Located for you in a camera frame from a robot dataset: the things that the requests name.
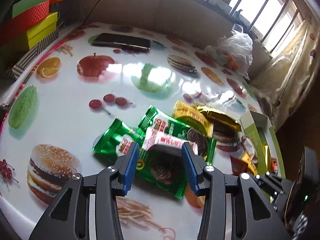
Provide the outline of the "green Milo biscuit packet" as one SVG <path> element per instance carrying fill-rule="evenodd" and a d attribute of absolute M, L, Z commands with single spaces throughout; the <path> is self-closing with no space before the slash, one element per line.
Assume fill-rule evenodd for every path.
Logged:
<path fill-rule="evenodd" d="M 155 106 L 148 110 L 136 128 L 143 138 L 137 176 L 182 199 L 187 186 L 182 145 L 188 142 L 196 155 L 212 164 L 216 140 L 165 114 Z"/>

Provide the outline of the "yellow gold snack packet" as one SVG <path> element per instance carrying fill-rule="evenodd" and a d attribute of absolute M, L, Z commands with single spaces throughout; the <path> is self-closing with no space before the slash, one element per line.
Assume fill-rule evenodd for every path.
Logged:
<path fill-rule="evenodd" d="M 176 101 L 173 107 L 172 117 L 178 121 L 188 124 L 202 134 L 212 137 L 214 125 L 210 123 L 196 108 L 191 107 L 180 100 Z"/>

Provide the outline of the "red black candy packet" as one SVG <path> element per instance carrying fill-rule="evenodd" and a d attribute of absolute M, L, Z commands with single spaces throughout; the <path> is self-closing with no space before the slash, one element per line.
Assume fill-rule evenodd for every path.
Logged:
<path fill-rule="evenodd" d="M 270 159 L 270 172 L 275 175 L 278 174 L 278 163 L 276 158 Z"/>

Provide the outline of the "long gold snack bar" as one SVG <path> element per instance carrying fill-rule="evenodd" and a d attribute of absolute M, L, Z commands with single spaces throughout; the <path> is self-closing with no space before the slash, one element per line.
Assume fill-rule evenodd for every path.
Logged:
<path fill-rule="evenodd" d="M 264 162 L 265 162 L 265 165 L 266 165 L 266 170 L 268 172 L 270 172 L 270 161 L 271 161 L 271 157 L 270 157 L 270 148 L 269 148 L 269 145 L 268 143 L 266 142 L 263 142 L 262 143 L 262 148 L 263 148 L 263 154 L 264 154 Z"/>

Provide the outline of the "green white cardboard box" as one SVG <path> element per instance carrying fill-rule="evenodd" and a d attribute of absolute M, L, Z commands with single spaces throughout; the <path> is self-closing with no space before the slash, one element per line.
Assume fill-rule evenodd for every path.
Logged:
<path fill-rule="evenodd" d="M 257 112 L 247 111 L 240 117 L 240 122 L 244 134 L 251 139 L 257 151 L 258 173 L 264 174 L 267 172 L 262 148 L 262 143 L 266 142 L 270 148 L 270 157 L 277 159 L 278 176 L 286 178 L 280 147 L 274 126 L 271 124 L 269 118 L 266 115 Z"/>

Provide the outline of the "red rubber band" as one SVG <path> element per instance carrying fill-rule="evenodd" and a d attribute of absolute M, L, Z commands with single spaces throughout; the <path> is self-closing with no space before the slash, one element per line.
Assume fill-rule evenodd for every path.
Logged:
<path fill-rule="evenodd" d="M 176 231 L 170 227 L 159 228 L 159 232 L 161 233 L 161 238 L 163 240 L 175 240 L 176 239 Z"/>

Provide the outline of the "cream patterned curtain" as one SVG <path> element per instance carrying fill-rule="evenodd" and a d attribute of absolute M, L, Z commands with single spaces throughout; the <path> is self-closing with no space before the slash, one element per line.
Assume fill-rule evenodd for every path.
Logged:
<path fill-rule="evenodd" d="M 304 20 L 291 41 L 251 81 L 277 131 L 306 99 L 319 72 L 319 23 Z"/>

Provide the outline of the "clear plastic bag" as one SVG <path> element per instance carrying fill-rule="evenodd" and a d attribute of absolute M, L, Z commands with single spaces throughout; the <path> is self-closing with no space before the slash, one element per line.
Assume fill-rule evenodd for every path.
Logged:
<path fill-rule="evenodd" d="M 253 62 L 253 41 L 239 24 L 234 24 L 230 37 L 221 37 L 216 45 L 206 46 L 205 54 L 220 66 L 227 67 L 249 80 L 248 69 Z"/>

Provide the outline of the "black smartphone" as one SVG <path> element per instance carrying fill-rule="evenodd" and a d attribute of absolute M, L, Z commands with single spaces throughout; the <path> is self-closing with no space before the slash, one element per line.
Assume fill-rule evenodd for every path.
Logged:
<path fill-rule="evenodd" d="M 101 33 L 93 40 L 92 45 L 148 52 L 151 48 L 151 41 L 134 36 Z"/>

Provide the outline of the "red woven box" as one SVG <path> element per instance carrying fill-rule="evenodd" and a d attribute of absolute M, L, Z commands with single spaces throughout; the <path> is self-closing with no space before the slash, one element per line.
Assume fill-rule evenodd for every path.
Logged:
<path fill-rule="evenodd" d="M 49 15 L 49 0 L 22 12 L 1 25 L 1 47 Z"/>

